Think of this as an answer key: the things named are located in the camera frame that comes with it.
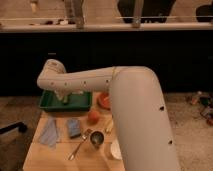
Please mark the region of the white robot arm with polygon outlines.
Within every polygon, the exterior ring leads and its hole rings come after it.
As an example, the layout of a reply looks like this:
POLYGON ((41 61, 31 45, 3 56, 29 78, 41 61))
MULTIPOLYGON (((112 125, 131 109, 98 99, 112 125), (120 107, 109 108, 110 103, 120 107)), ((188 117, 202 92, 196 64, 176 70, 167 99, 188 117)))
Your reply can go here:
POLYGON ((58 98, 77 91, 107 92, 125 171, 181 171, 159 79, 145 66, 113 66, 68 73, 45 62, 37 78, 58 98))

